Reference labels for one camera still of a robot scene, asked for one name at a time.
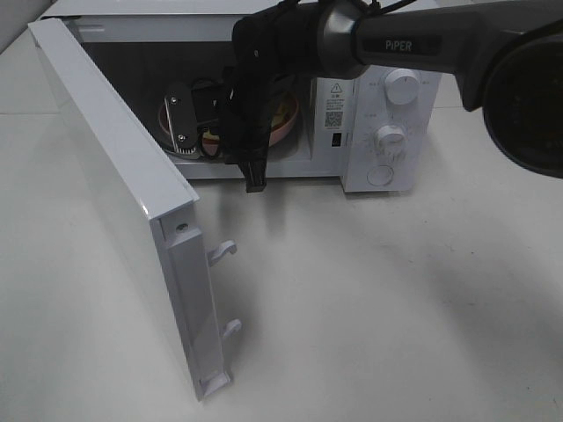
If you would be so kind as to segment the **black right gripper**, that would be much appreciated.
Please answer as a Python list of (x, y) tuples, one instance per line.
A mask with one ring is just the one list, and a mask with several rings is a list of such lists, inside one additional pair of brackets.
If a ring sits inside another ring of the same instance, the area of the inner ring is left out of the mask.
[(271, 121), (293, 77), (321, 71), (319, 16), (319, 8), (268, 8), (233, 27), (236, 64), (224, 77), (219, 136), (225, 162), (240, 163), (247, 193), (267, 186)]

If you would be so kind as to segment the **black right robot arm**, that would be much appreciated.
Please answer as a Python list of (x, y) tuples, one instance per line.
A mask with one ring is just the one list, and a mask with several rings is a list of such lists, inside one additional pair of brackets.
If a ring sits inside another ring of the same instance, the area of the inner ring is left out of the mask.
[(354, 79), (378, 65), (451, 74), (497, 148), (562, 175), (562, 4), (504, 1), (409, 11), (407, 2), (282, 1), (240, 19), (219, 98), (220, 147), (250, 193), (267, 184), (271, 121), (297, 75)]

